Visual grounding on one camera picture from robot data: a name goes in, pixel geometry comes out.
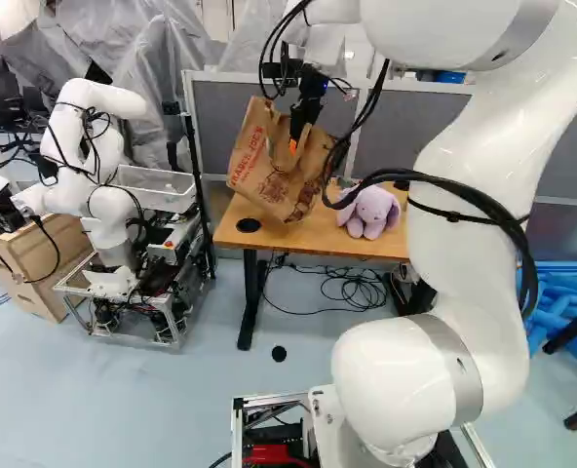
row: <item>gray ring band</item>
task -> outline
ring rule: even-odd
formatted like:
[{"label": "gray ring band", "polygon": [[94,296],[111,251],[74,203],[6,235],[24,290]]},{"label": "gray ring band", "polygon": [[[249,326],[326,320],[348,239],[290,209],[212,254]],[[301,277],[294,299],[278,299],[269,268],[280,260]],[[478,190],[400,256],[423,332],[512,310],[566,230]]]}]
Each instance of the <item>gray ring band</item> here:
[{"label": "gray ring band", "polygon": [[483,385],[477,365],[464,342],[449,325],[434,315],[419,314],[405,318],[428,334],[442,353],[455,393],[453,425],[476,420],[483,409]]},{"label": "gray ring band", "polygon": [[480,58],[460,70],[487,71],[500,68],[527,51],[555,16],[561,0],[521,0],[519,10],[496,43]]}]

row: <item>gray cubicle partition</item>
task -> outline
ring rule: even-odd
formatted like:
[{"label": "gray cubicle partition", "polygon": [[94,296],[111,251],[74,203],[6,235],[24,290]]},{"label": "gray cubicle partition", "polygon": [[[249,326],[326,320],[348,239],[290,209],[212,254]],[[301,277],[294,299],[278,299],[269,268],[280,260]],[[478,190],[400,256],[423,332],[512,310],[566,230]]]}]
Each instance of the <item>gray cubicle partition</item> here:
[{"label": "gray cubicle partition", "polygon": [[418,153],[462,111],[470,96],[384,91],[363,125],[352,176],[411,168]]},{"label": "gray cubicle partition", "polygon": [[[252,83],[194,81],[193,93],[204,173],[225,175],[248,102],[252,96],[260,96],[260,89]],[[288,112],[297,98],[298,91],[291,89],[276,100],[276,106]],[[356,106],[356,99],[345,101],[337,90],[329,90],[319,123],[331,135],[340,136],[354,121]]]},{"label": "gray cubicle partition", "polygon": [[[363,126],[353,177],[381,168],[411,168],[418,153],[448,126],[470,96],[386,91]],[[556,147],[538,196],[577,199],[577,117]]]},{"label": "gray cubicle partition", "polygon": [[[258,85],[193,80],[192,89],[203,171],[206,175],[225,175],[248,101],[252,95],[259,95]],[[385,167],[412,167],[421,149],[455,119],[469,98],[446,93],[384,91],[363,126],[352,176],[366,176]],[[297,90],[291,90],[278,99],[277,105],[288,111],[296,99]],[[319,123],[331,134],[342,135],[354,121],[356,107],[355,99],[347,102],[338,91],[330,90]],[[217,183],[225,189],[224,182]],[[577,260],[577,117],[558,143],[540,182],[538,196],[542,203],[534,205],[527,228],[535,257]],[[221,200],[217,219],[229,197]]]}]

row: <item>black strap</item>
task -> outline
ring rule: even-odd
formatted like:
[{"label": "black strap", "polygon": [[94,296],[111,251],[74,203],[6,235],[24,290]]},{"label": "black strap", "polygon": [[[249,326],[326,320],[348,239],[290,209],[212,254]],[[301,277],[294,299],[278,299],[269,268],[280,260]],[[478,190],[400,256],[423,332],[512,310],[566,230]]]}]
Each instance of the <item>black strap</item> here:
[{"label": "black strap", "polygon": [[[468,222],[476,222],[477,224],[488,224],[492,226],[498,225],[496,221],[493,221],[489,217],[470,216],[468,214],[461,214],[458,212],[448,212],[445,210],[439,210],[438,208],[428,207],[427,205],[418,203],[417,201],[412,200],[409,197],[407,197],[407,202],[410,203],[412,207],[418,208],[423,212],[429,213],[431,215],[442,216],[446,218],[448,222],[468,221]],[[529,220],[529,214],[518,219],[517,223],[522,224],[527,220]]]}]

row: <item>plastic sheet cover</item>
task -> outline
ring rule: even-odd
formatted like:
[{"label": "plastic sheet cover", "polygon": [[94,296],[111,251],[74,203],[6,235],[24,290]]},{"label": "plastic sheet cover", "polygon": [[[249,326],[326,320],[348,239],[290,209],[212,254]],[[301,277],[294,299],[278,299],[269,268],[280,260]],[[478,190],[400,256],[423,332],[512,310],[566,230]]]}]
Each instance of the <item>plastic sheet cover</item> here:
[{"label": "plastic sheet cover", "polygon": [[217,71],[258,71],[260,51],[282,19],[287,0],[248,0]]},{"label": "plastic sheet cover", "polygon": [[[42,12],[36,22],[42,34],[40,20],[47,15]],[[130,122],[133,159],[144,167],[169,169],[166,142],[168,138],[180,140],[184,131],[178,119],[163,115],[162,102],[182,104],[180,71],[217,64],[225,45],[209,37],[186,0],[61,0],[55,21],[66,37],[58,47],[52,47],[57,52],[56,61],[89,57],[111,76],[114,86],[146,98],[150,104],[147,120]],[[15,36],[9,40],[18,42]],[[69,53],[73,48],[67,47],[68,41],[76,46],[76,52]],[[20,44],[15,45],[13,55],[17,57]],[[2,51],[5,57],[10,52]],[[24,61],[28,58],[44,74],[51,73],[53,56],[49,50],[28,49]],[[84,76],[85,71],[70,66],[69,72],[67,79]],[[185,170],[190,168],[185,142],[179,147],[178,162]]]}]

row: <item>bunny ear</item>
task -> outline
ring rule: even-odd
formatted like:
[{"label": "bunny ear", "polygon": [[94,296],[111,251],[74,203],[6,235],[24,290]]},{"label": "bunny ear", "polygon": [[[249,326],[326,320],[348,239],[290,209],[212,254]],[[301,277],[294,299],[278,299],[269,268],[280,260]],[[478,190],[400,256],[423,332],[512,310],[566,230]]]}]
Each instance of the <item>bunny ear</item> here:
[{"label": "bunny ear", "polygon": [[397,225],[399,220],[402,218],[402,206],[397,200],[397,197],[393,195],[393,205],[390,207],[388,216],[386,217],[386,228],[391,229]]},{"label": "bunny ear", "polygon": [[[343,198],[345,198],[347,196],[347,194],[349,192],[351,192],[352,190],[354,190],[356,187],[350,187],[350,188],[345,188],[344,190],[341,190],[340,195],[338,197],[338,200],[342,200]],[[338,226],[344,226],[345,224],[347,224],[347,221],[349,221],[349,219],[351,219],[351,216],[354,215],[354,211],[356,210],[356,205],[357,205],[357,200],[354,201],[354,203],[352,203],[351,205],[349,205],[346,208],[343,208],[342,210],[340,210],[338,212],[338,214],[336,215],[336,224],[338,224]]]}]

